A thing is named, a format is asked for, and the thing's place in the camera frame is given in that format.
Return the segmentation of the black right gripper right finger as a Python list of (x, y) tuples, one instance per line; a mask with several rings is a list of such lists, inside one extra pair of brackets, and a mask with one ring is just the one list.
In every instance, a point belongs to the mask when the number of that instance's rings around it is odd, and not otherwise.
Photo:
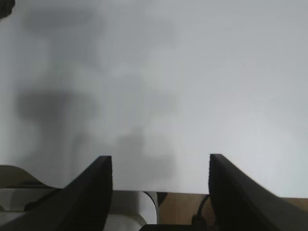
[(306, 231), (307, 211), (277, 197), (222, 154), (211, 154), (208, 188), (221, 231)]

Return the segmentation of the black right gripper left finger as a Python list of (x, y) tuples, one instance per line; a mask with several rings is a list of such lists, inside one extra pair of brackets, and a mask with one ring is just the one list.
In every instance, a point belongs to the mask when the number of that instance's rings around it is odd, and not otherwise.
[(112, 159), (98, 157), (65, 188), (2, 231), (102, 231), (112, 200)]

